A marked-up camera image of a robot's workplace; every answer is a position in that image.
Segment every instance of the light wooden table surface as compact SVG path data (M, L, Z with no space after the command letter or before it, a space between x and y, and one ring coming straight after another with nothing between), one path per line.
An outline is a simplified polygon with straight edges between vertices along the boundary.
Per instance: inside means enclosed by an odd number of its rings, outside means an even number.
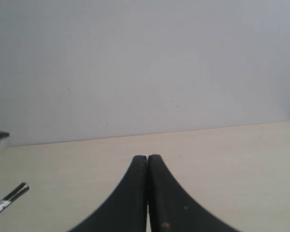
M184 189L244 232L290 232L290 122L8 148L0 232L66 232L109 196L134 155L161 154Z

